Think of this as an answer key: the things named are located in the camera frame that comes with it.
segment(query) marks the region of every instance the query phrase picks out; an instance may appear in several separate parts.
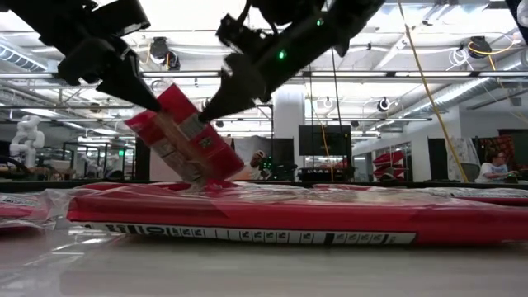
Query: chair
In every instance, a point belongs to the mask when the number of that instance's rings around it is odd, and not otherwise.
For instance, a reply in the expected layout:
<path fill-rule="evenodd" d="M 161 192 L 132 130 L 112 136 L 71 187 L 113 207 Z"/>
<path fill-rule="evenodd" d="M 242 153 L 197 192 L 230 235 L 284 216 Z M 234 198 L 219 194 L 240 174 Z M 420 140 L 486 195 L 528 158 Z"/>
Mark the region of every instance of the chair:
<path fill-rule="evenodd" d="M 475 182 L 480 175 L 480 165 L 474 163 L 461 163 L 468 182 Z"/>

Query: table surface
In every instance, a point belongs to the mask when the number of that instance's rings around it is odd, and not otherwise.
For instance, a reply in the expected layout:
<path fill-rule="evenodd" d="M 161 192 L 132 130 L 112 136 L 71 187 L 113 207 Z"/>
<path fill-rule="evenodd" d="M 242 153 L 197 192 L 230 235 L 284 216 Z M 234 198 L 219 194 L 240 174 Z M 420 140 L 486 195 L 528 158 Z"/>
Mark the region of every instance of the table surface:
<path fill-rule="evenodd" d="M 528 247 L 284 247 L 64 229 L 0 234 L 0 296 L 509 297 Z"/>

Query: ceiling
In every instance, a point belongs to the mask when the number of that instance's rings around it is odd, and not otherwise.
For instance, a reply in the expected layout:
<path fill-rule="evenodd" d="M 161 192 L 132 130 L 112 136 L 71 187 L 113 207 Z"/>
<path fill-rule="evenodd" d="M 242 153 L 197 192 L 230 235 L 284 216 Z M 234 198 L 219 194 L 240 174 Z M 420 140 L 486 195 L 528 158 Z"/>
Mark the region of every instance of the ceiling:
<path fill-rule="evenodd" d="M 99 0 L 100 4 L 110 1 Z M 427 71 L 450 71 L 466 70 L 468 67 L 474 69 L 488 68 L 487 59 L 468 58 L 467 63 L 459 66 L 454 64 L 453 58 L 456 49 L 461 44 L 469 42 L 469 37 L 483 35 L 492 45 L 494 51 L 510 47 L 501 54 L 494 55 L 496 61 L 514 54 L 526 47 L 524 41 L 518 34 L 516 23 L 511 13 L 500 6 L 489 7 L 489 1 L 459 1 L 460 3 L 471 3 L 457 6 L 446 6 L 433 17 L 428 26 L 422 24 L 424 16 L 432 9 L 434 1 L 404 1 L 405 15 L 410 26 L 415 26 L 412 32 L 414 44 L 419 53 L 419 59 L 424 70 Z M 142 0 L 141 1 L 151 27 L 144 31 L 138 31 L 125 37 L 130 47 L 138 51 L 144 62 L 148 59 L 149 45 L 154 37 L 167 37 L 167 42 L 181 60 L 181 70 L 185 71 L 218 71 L 223 65 L 223 57 L 230 51 L 223 47 L 215 37 L 215 31 L 219 26 L 219 20 L 226 13 L 237 16 L 243 9 L 244 0 Z M 263 20 L 260 12 L 252 9 L 246 21 L 252 28 L 269 30 L 269 26 Z M 63 55 L 54 48 L 43 45 L 38 40 L 38 35 L 18 16 L 4 13 L 0 17 L 0 45 L 9 45 L 20 50 L 39 64 L 44 65 L 49 71 L 53 69 Z M 369 20 L 365 29 L 351 40 L 351 48 L 345 57 L 339 58 L 331 51 L 316 59 L 309 68 L 312 71 L 390 71 L 417 70 L 413 52 L 409 46 L 391 50 L 401 42 L 406 42 L 404 26 L 401 15 L 395 1 L 387 1 L 380 11 Z M 141 65 L 144 71 L 164 71 L 164 67 L 157 65 L 151 60 Z M 0 72 L 21 72 L 23 69 L 0 60 Z M 98 103 L 108 106 L 128 106 L 129 103 L 117 98 L 109 97 L 104 93 L 95 91 L 93 88 L 86 89 L 64 88 L 61 90 L 56 84 L 50 84 L 39 79 L 17 79 L 8 80 L 11 85 L 22 87 L 28 92 L 37 93 L 40 99 L 27 100 L 18 92 L 12 95 L 9 87 L 2 87 L 0 103 L 3 105 L 58 105 L 59 101 L 67 100 L 70 105 L 90 105 Z M 164 78 L 163 80 L 148 80 L 147 83 L 153 87 L 156 93 L 160 93 L 170 83 L 176 83 L 184 93 L 197 105 L 201 106 L 203 101 L 212 97 L 219 87 L 218 78 Z M 339 80 L 337 83 L 337 94 L 332 80 L 326 82 L 304 81 L 307 91 L 307 100 L 312 100 L 314 110 L 319 117 L 335 117 L 336 97 L 339 98 L 342 116 L 369 117 L 383 116 L 376 110 L 379 99 L 387 97 L 396 101 L 391 112 L 404 111 L 405 108 L 418 102 L 425 97 L 423 85 L 417 80 L 370 80 L 345 82 Z M 449 79 L 442 83 L 431 83 L 430 89 L 434 92 L 449 85 Z M 306 113 L 311 113 L 310 104 L 306 105 Z M 48 117 L 73 117 L 73 118 L 128 118 L 141 111 L 139 108 L 111 109 L 93 113 L 89 110 L 54 111 L 54 115 Z M 0 114 L 4 118 L 21 117 L 27 111 L 4 112 Z M 242 134 L 266 134 L 262 131 L 270 131 L 271 125 L 266 122 L 270 114 L 266 109 L 254 109 L 246 111 L 238 118 L 258 118 L 261 121 L 231 123 L 226 120 L 222 131 L 236 131 Z M 66 125 L 74 133 L 86 133 L 86 129 L 115 130 L 118 134 L 130 133 L 122 124 L 116 123 L 97 127 L 91 123 L 78 122 L 75 125 Z"/>

